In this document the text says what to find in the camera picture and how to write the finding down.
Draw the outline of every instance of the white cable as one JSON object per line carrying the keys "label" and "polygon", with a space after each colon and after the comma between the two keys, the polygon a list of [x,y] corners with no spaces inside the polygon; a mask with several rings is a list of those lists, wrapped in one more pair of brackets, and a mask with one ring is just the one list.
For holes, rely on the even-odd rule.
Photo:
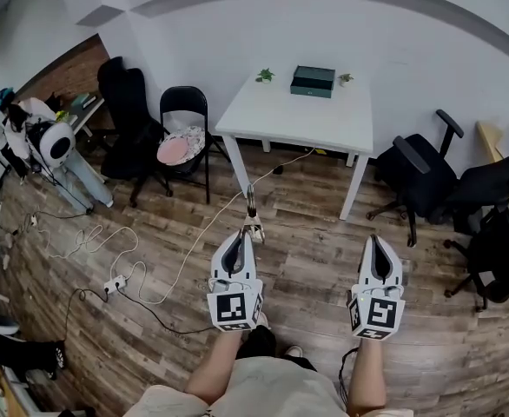
{"label": "white cable", "polygon": [[[274,170],[276,170],[277,168],[279,167],[284,167],[286,165],[289,165],[290,163],[293,163],[293,162],[296,162],[296,161],[299,161],[300,159],[303,159],[307,156],[309,156],[310,154],[313,153],[313,151],[315,150],[314,149],[311,149],[308,153],[306,153],[305,155],[303,156],[299,156],[299,157],[296,157],[295,159],[293,159],[292,161],[289,161],[289,162],[286,162],[286,163],[283,163],[283,164],[280,164],[278,165],[277,167],[274,167],[273,169],[271,169],[270,171],[268,171],[265,175],[262,175],[261,177],[259,177],[257,180],[255,180],[253,182],[253,186],[258,182],[258,181],[261,181],[262,179],[264,179],[266,176],[272,174],[272,172]],[[156,305],[156,304],[162,304],[163,302],[166,301],[166,298],[168,298],[169,294],[171,294],[171,292],[174,290],[174,287],[177,285],[177,282],[179,281],[181,275],[182,275],[182,271],[183,271],[183,268],[185,267],[185,263],[187,262],[187,259],[189,258],[189,256],[191,255],[191,253],[193,253],[193,250],[195,249],[195,246],[196,244],[198,243],[198,241],[200,241],[200,239],[202,238],[202,236],[204,235],[204,233],[210,228],[210,226],[212,224],[214,224],[215,220],[218,218],[218,216],[220,215],[221,212],[223,212],[225,209],[227,209],[231,203],[233,201],[235,201],[235,199],[237,199],[237,196],[241,195],[242,194],[242,191],[240,191],[239,193],[237,193],[233,198],[231,198],[231,200],[218,212],[216,213],[216,215],[214,216],[214,218],[212,218],[212,221],[210,221],[210,223],[208,224],[208,226],[206,226],[202,232],[196,237],[196,240],[195,240],[195,243],[193,244],[193,246],[191,247],[191,249],[187,252],[187,254],[185,255],[185,258],[183,259],[183,263],[182,263],[182,266],[179,268],[179,272],[177,272],[177,277],[175,278],[175,281],[174,283],[171,285],[171,287],[169,288],[168,292],[166,292],[166,294],[162,297],[161,300],[159,301],[148,301],[148,300],[144,300],[142,297],[141,297],[141,290],[142,290],[142,286],[144,285],[144,282],[146,280],[146,277],[147,277],[147,266],[146,264],[144,263],[144,261],[137,261],[135,264],[133,264],[133,267],[131,268],[131,273],[125,277],[125,281],[127,281],[129,278],[131,278],[131,276],[133,276],[134,272],[135,272],[135,268],[137,265],[139,264],[142,264],[142,268],[143,268],[143,274],[142,274],[142,281],[141,281],[141,285],[139,286],[139,289],[138,289],[138,298],[139,298],[139,301],[140,302],[143,302],[145,304],[153,304],[153,305]],[[92,241],[94,241],[96,239],[97,236],[99,236],[102,231],[103,231],[103,226],[102,225],[97,225],[96,227],[94,227],[92,230],[90,230],[89,234],[85,237],[85,234],[84,234],[84,230],[79,230],[75,236],[75,247],[73,248],[73,250],[70,250],[70,252],[66,255],[52,255],[49,251],[48,251],[48,248],[50,246],[50,238],[51,238],[51,233],[49,230],[46,230],[46,229],[38,229],[38,233],[46,233],[48,234],[48,242],[46,244],[46,248],[44,249],[44,251],[46,252],[46,255],[50,258],[59,258],[59,259],[62,259],[62,260],[67,260],[70,256],[72,256],[75,252],[77,252],[80,248],[84,248],[87,252],[91,253],[91,254],[94,254],[95,252],[97,252],[98,250],[100,250],[100,248],[106,243],[108,242],[114,235],[118,234],[119,232],[121,232],[122,230],[129,230],[133,236],[135,237],[135,246],[133,248],[130,248],[128,250],[123,250],[117,257],[116,259],[114,260],[114,262],[112,262],[112,265],[109,267],[109,278],[110,280],[113,280],[113,272],[114,272],[114,267],[116,266],[117,262],[119,261],[119,259],[122,257],[122,255],[125,255],[127,254],[128,252],[133,252],[135,251],[138,247],[139,247],[139,237],[137,236],[137,234],[135,233],[135,231],[132,229],[132,228],[129,228],[129,227],[121,227],[119,228],[118,230],[116,230],[113,234],[111,234],[108,238],[106,238],[104,241],[102,241],[98,247],[92,249],[92,250],[89,250],[87,248],[87,245],[89,243],[91,243]]]}
{"label": "white cable", "polygon": [[[114,267],[116,266],[117,262],[119,261],[119,259],[129,253],[129,252],[133,252],[135,251],[138,247],[139,247],[139,237],[136,235],[135,231],[132,229],[132,228],[129,228],[129,227],[121,227],[119,228],[118,230],[116,230],[113,234],[111,234],[108,238],[106,238],[104,241],[102,241],[98,247],[96,248],[93,248],[91,250],[88,249],[87,245],[89,243],[91,243],[92,241],[94,241],[96,239],[97,236],[99,236],[102,231],[104,230],[104,227],[100,224],[98,224],[96,227],[94,227],[92,230],[90,230],[89,234],[87,235],[87,237],[85,238],[84,237],[84,230],[79,230],[75,236],[75,247],[73,248],[73,250],[71,250],[68,254],[66,255],[52,255],[49,251],[48,251],[48,247],[50,246],[50,238],[51,238],[51,233],[49,230],[45,230],[45,229],[39,229],[37,230],[38,233],[47,233],[48,234],[48,243],[46,244],[46,248],[44,249],[44,251],[46,252],[46,255],[49,256],[50,258],[59,258],[61,260],[67,260],[70,256],[72,256],[76,251],[78,251],[81,247],[84,247],[84,249],[89,252],[90,254],[94,254],[95,252],[97,252],[98,250],[100,250],[100,248],[106,243],[108,242],[110,239],[112,239],[116,234],[118,234],[119,232],[121,232],[122,230],[128,230],[129,232],[131,232],[133,234],[133,236],[135,237],[135,246],[133,248],[129,248],[127,250],[123,250],[118,256],[117,258],[114,260],[114,262],[112,262],[112,265],[109,267],[109,278],[110,280],[113,279],[113,273],[114,273]],[[142,263],[144,265],[144,262],[142,261],[138,261],[135,263],[135,265],[133,266],[133,270],[135,270],[135,266],[136,264],[138,263]]]}
{"label": "white cable", "polygon": [[[307,157],[308,155],[310,155],[313,151],[315,150],[314,149],[311,149],[308,153],[306,153],[305,155],[303,156],[299,156],[299,157],[296,157],[295,159],[293,159],[293,161],[289,161],[289,162],[286,162],[286,163],[283,163],[283,164],[280,164],[278,165],[277,167],[274,167],[273,169],[271,169],[270,171],[268,171],[265,175],[262,175],[261,177],[259,177],[256,181],[253,182],[253,186],[260,180],[264,179],[266,176],[270,175],[275,169],[277,169],[278,167],[283,167],[283,166],[286,166],[286,165],[289,165],[290,163],[293,163],[293,162],[296,162],[296,161],[299,161],[300,159],[303,159],[304,157]],[[201,237],[204,235],[204,232],[206,232],[208,230],[208,228],[214,223],[214,221],[217,219],[217,217],[220,215],[220,213],[222,211],[224,211],[225,209],[227,209],[229,207],[229,205],[235,201],[235,199],[237,198],[237,196],[241,195],[243,192],[240,191],[237,195],[235,195],[233,198],[231,198],[231,201],[229,201],[218,213],[216,213],[216,216],[212,219],[212,221],[210,221],[210,224],[208,226],[206,226],[204,228],[204,230],[201,232],[200,235],[197,236],[196,240],[195,240],[195,243],[193,244],[193,247],[187,252],[187,254],[185,255],[185,259],[183,260],[183,263],[182,263],[182,266],[180,267],[179,269],[179,272],[177,272],[177,277],[175,278],[175,281],[174,283],[171,285],[171,287],[169,288],[168,292],[163,296],[163,298],[159,301],[145,301],[143,300],[140,296],[139,296],[139,299],[142,301],[142,302],[146,302],[147,304],[162,304],[163,302],[166,301],[166,298],[168,298],[169,294],[171,294],[171,291],[174,290],[174,287],[175,285],[177,284],[177,282],[179,281],[179,277],[181,276],[182,274],[182,271],[183,271],[183,268],[185,267],[185,263],[187,262],[187,259],[188,259],[188,256],[191,255],[191,253],[193,252],[193,249],[195,248],[196,246],[196,243],[201,239]],[[142,278],[142,282],[144,282],[144,279],[146,278],[146,273],[145,273],[145,276],[143,276]]]}

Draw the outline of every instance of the electrical outlet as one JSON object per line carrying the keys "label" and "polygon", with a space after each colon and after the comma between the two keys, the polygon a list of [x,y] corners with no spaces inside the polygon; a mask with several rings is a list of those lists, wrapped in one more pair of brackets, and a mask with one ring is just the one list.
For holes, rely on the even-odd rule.
{"label": "electrical outlet", "polygon": [[123,290],[126,284],[127,280],[125,277],[123,275],[118,275],[113,280],[104,283],[104,291],[108,292],[108,294],[113,294],[115,291],[117,291],[117,289]]}

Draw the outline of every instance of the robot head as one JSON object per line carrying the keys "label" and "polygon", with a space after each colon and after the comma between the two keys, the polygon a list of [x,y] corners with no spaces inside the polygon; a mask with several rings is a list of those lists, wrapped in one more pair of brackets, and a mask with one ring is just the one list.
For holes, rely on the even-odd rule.
{"label": "robot head", "polygon": [[38,123],[27,136],[51,169],[60,167],[75,149],[75,134],[65,122]]}

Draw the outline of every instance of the chair leg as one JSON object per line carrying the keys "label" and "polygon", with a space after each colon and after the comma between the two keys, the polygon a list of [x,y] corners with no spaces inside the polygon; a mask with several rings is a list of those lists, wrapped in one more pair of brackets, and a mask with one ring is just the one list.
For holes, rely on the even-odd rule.
{"label": "chair leg", "polygon": [[206,177],[206,203],[210,204],[210,184],[208,178],[208,149],[204,155],[204,175]]}
{"label": "chair leg", "polygon": [[458,242],[456,241],[452,241],[452,240],[445,240],[444,241],[444,247],[445,248],[455,248],[456,250],[458,250],[463,256],[465,256],[466,259],[469,259],[469,255],[468,255],[468,252],[467,252],[467,249],[464,248],[461,244],[459,244]]}
{"label": "chair leg", "polygon": [[488,299],[485,296],[483,296],[482,297],[482,307],[477,306],[474,310],[476,310],[477,312],[484,312],[487,309],[488,309]]}
{"label": "chair leg", "polygon": [[407,216],[409,216],[409,240],[407,241],[407,246],[414,247],[417,245],[417,222],[414,218],[414,211],[408,208]]}
{"label": "chair leg", "polygon": [[216,148],[220,151],[220,153],[223,154],[223,157],[225,157],[228,162],[231,162],[231,159],[229,159],[228,153],[224,151],[224,149],[221,147],[221,145],[210,135],[210,138],[212,139],[212,143],[216,146]]}
{"label": "chair leg", "polygon": [[400,206],[401,204],[397,201],[392,201],[390,202],[389,204],[385,205],[384,207],[380,207],[380,208],[377,208],[376,210],[373,210],[372,212],[368,212],[367,213],[367,219],[369,221],[372,221],[374,219],[375,216],[378,216],[384,212],[387,212],[389,210],[393,210],[393,209],[396,209]]}
{"label": "chair leg", "polygon": [[129,203],[131,204],[131,207],[136,207],[136,198],[139,196],[139,193],[141,193],[142,186],[148,179],[148,175],[142,175],[139,176],[139,178],[135,182],[135,186],[133,187],[133,192],[131,193],[131,197],[129,198]]}
{"label": "chair leg", "polygon": [[472,275],[469,275],[467,276],[467,278],[465,278],[465,280],[463,280],[462,282],[459,283],[459,285],[454,289],[454,290],[449,290],[449,289],[446,289],[444,291],[444,296],[446,298],[451,298],[452,296],[456,295],[459,293],[459,291],[464,287],[466,286],[467,284],[469,284],[471,281],[473,280],[473,276]]}
{"label": "chair leg", "polygon": [[166,189],[166,196],[167,197],[172,197],[174,195],[174,191],[171,189],[171,187],[169,186],[169,181],[168,181],[168,178],[166,176],[164,176],[164,179],[165,181],[162,180],[162,178],[156,174],[156,173],[153,173],[152,174],[152,177],[160,184],[162,185],[165,189]]}

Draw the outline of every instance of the person's leg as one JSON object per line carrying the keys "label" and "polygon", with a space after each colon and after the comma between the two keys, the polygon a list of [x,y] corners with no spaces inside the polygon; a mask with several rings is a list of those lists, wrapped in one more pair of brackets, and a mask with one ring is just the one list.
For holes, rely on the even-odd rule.
{"label": "person's leg", "polygon": [[25,162],[20,157],[17,157],[11,151],[9,145],[6,145],[0,150],[2,156],[5,157],[5,160],[10,163],[11,167],[17,172],[19,177],[24,178],[27,175],[27,167],[25,166]]}
{"label": "person's leg", "polygon": [[237,351],[236,359],[249,357],[275,357],[275,336],[265,326],[257,326]]}
{"label": "person's leg", "polygon": [[105,205],[112,203],[112,194],[98,176],[91,171],[90,166],[79,152],[73,151],[64,165],[81,180],[85,188],[95,199]]}
{"label": "person's leg", "polygon": [[[60,354],[63,364],[59,363]],[[63,341],[17,341],[0,335],[0,364],[24,373],[31,369],[42,369],[50,378],[56,367],[65,367]]]}
{"label": "person's leg", "polygon": [[52,171],[57,191],[60,195],[67,199],[78,212],[85,213],[87,209],[92,209],[92,202],[90,202],[89,198],[81,193],[81,190],[75,187],[75,184],[67,177],[67,174],[63,170],[64,168],[60,167]]}

